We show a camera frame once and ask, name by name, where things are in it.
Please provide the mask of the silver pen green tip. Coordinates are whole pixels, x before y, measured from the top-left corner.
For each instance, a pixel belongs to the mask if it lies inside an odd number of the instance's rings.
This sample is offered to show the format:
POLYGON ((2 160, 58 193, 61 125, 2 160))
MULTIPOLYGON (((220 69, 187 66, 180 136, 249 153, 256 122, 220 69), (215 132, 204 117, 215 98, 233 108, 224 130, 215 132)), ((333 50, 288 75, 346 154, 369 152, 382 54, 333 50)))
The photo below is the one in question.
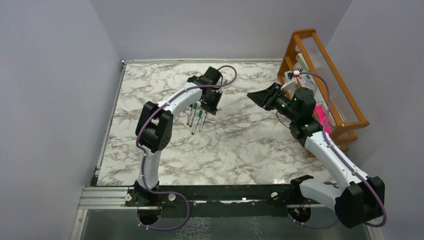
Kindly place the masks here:
POLYGON ((199 122, 201 120, 201 117, 198 117, 198 115, 197 115, 196 120, 195 120, 194 125, 193 125, 192 130, 191 130, 191 135, 194 135, 195 134, 196 129, 197 129, 197 127, 199 125, 199 122))

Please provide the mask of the silver pen red tip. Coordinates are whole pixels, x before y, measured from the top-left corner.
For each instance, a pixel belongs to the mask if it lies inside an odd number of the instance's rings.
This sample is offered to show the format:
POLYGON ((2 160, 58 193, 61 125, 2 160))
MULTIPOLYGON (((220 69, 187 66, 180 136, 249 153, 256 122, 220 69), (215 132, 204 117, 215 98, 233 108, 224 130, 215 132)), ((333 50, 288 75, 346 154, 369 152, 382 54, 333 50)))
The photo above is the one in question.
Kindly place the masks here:
POLYGON ((192 105, 192 115, 191 115, 191 120, 190 120, 190 125, 189 125, 189 127, 192 127, 192 125, 193 125, 193 122, 194 122, 194 118, 195 118, 195 115, 196 115, 196 111, 197 111, 197 108, 196 109, 193 109, 193 105, 192 105))

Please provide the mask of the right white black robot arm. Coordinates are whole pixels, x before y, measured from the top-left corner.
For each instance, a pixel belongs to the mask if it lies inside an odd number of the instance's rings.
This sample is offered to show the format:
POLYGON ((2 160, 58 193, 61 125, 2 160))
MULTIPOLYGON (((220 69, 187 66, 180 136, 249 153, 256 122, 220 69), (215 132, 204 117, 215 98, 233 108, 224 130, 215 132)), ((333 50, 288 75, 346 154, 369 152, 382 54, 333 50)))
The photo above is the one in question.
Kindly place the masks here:
POLYGON ((316 107, 314 92, 297 88, 289 99, 280 84, 265 90, 250 92, 247 97, 266 111, 275 110, 290 120, 294 139, 311 152, 336 181, 331 187, 310 175, 293 179, 294 196, 314 200, 334 211, 339 222, 347 228, 384 217, 385 184, 378 176, 370 177, 356 167, 313 117, 316 107))

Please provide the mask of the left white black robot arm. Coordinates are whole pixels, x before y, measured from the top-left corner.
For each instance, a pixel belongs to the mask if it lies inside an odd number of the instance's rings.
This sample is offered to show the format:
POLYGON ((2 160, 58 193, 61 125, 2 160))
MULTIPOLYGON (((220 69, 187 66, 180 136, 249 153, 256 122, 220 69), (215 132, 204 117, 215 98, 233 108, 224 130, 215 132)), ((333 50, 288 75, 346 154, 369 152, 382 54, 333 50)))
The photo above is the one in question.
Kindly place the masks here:
POLYGON ((146 192, 154 192, 159 184, 160 158, 171 141, 174 117, 194 103, 200 103, 201 109, 216 115, 222 96, 219 84, 222 78, 218 69, 209 67, 203 75, 190 77, 182 89, 168 98, 144 104, 135 130, 136 146, 142 151, 136 183, 146 192))

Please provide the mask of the white package in rack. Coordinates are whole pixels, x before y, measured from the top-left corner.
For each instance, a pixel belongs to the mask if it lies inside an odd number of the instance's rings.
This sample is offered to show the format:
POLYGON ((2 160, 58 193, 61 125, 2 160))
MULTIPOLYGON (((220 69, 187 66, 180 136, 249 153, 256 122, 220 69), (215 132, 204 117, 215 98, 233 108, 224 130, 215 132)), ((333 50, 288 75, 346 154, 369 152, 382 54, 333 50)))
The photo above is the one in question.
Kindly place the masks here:
MULTIPOLYGON (((296 55, 295 60, 296 60, 296 63, 294 64, 295 70, 299 72, 310 71, 301 53, 298 53, 296 55)), ((315 101, 318 105, 324 105, 326 103, 313 75, 302 74, 300 79, 300 84, 302 87, 309 88, 313 91, 315 101)))

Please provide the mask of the pink item in rack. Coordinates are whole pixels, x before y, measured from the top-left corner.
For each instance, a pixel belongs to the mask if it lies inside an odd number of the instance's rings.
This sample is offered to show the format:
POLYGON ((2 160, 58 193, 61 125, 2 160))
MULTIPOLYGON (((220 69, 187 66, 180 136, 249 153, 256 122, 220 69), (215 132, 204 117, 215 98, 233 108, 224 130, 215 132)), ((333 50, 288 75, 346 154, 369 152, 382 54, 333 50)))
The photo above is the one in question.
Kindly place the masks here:
MULTIPOLYGON (((325 119, 326 119, 326 113, 325 113, 324 108, 323 108, 322 105, 316 105, 315 106, 315 114, 317 115, 320 124, 324 127, 325 119)), ((325 131, 329 135, 331 134, 332 131, 331 131, 329 125, 326 125, 325 131)))

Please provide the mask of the orange wooden rack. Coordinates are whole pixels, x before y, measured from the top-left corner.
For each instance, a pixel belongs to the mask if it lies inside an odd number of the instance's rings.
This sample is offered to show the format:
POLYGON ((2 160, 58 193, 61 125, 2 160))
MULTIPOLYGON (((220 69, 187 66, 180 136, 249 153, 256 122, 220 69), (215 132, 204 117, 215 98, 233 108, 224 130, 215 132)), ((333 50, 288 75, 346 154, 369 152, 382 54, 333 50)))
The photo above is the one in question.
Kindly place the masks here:
MULTIPOLYGON (((295 71, 295 58, 298 53, 303 55, 309 68, 307 75, 314 76, 325 100, 325 104, 321 105, 328 117, 331 129, 329 136, 346 153, 349 150, 349 143, 358 139, 355 131, 367 127, 369 121, 363 115, 313 28, 299 29, 292 33, 277 73, 277 80, 281 85, 285 82, 284 72, 295 71)), ((300 79, 301 76, 298 77, 294 89, 286 92, 287 97, 292 98, 295 89, 303 87, 300 79)))

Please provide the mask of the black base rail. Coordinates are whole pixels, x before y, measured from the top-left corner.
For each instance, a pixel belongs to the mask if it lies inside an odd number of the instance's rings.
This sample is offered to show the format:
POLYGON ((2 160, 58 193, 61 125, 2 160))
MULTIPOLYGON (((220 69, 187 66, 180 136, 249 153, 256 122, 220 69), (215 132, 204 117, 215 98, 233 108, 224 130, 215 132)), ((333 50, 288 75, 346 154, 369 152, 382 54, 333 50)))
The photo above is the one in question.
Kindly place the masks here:
POLYGON ((287 217, 289 210, 315 201, 295 195, 290 184, 159 185, 153 193, 130 186, 125 206, 164 218, 287 217))

